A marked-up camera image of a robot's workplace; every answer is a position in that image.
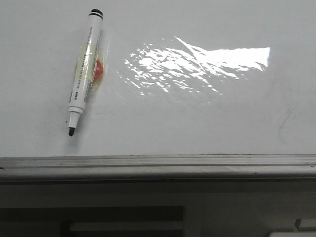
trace whiteboard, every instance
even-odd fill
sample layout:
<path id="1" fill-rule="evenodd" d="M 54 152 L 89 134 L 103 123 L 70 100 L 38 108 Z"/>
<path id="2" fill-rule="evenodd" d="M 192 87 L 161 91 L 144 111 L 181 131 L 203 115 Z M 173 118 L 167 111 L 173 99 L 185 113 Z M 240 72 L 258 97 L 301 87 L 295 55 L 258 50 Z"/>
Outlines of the whiteboard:
<path id="1" fill-rule="evenodd" d="M 87 15 L 106 73 L 74 137 Z M 0 9 L 0 157 L 315 154 L 313 0 L 31 0 Z"/>

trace black marker tip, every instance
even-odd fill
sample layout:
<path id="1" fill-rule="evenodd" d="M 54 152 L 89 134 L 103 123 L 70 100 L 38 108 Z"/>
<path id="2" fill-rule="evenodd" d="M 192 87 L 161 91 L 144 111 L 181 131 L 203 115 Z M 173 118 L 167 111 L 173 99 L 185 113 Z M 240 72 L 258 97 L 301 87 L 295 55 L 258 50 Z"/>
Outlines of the black marker tip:
<path id="1" fill-rule="evenodd" d="M 74 133 L 75 133 L 75 128 L 74 127 L 70 127 L 69 128 L 69 136 L 73 136 L 74 135 Z"/>

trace metal ledge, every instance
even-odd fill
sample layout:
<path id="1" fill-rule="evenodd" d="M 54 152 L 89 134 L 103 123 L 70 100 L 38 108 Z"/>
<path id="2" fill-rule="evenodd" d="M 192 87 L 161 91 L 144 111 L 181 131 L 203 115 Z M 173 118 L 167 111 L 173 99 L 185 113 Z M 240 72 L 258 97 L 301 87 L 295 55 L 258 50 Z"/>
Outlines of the metal ledge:
<path id="1" fill-rule="evenodd" d="M 316 155 L 0 158 L 0 182 L 314 177 Z"/>

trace dry erase marker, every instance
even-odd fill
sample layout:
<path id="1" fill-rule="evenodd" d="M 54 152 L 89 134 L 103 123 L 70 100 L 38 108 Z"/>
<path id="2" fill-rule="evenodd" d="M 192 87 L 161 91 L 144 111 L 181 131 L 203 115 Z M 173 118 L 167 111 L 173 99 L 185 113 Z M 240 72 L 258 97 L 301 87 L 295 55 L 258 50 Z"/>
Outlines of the dry erase marker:
<path id="1" fill-rule="evenodd" d="M 100 10 L 91 10 L 88 17 L 87 35 L 79 55 L 73 91 L 70 96 L 69 136 L 73 136 L 78 120 L 85 108 L 90 83 L 95 69 L 102 20 L 103 14 Z"/>

